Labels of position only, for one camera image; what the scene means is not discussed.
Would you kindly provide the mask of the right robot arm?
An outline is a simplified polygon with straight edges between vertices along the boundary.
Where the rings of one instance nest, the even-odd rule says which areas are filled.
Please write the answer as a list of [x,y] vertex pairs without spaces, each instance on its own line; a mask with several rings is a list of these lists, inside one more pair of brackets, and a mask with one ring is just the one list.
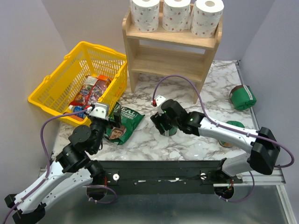
[[246,129],[210,121],[203,113],[187,112],[177,101],[162,96],[154,99],[153,105],[157,107],[157,113],[151,116],[151,120],[161,134],[175,127],[185,134],[214,138],[244,151],[239,156],[221,161],[215,171],[217,181],[225,183],[231,177],[251,170],[263,175],[272,174],[280,147],[275,144],[270,129]]

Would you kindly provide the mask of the green roll brown end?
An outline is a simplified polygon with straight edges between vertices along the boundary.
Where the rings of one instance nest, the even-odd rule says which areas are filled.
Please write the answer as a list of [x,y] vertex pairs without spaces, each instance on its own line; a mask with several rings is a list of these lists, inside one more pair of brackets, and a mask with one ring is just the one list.
[[177,133],[177,128],[170,126],[170,125],[162,125],[162,129],[163,129],[163,136],[173,136]]

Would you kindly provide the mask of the floral paper towel roll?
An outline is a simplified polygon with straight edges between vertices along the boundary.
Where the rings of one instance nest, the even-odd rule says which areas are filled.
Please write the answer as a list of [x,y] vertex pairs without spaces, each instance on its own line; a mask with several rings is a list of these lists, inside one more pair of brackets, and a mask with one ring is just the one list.
[[139,32],[154,32],[158,28],[159,0],[131,0],[131,17]]
[[162,27],[168,32],[189,30],[191,24],[190,0],[165,0]]
[[224,3],[221,0],[197,0],[192,9],[191,32],[199,38],[210,38],[215,34]]

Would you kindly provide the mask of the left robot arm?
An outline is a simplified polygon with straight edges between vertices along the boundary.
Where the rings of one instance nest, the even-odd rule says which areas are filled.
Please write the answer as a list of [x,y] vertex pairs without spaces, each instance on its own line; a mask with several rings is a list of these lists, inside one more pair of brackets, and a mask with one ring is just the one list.
[[66,145],[56,160],[47,166],[47,170],[27,189],[5,198],[7,206],[16,224],[36,224],[59,200],[74,190],[87,187],[99,189],[100,196],[116,192],[108,187],[107,176],[99,161],[91,160],[89,154],[95,154],[102,148],[102,140],[107,128],[120,127],[120,111],[108,118],[105,109],[97,106],[84,110],[91,120],[89,126],[76,127],[69,136]]

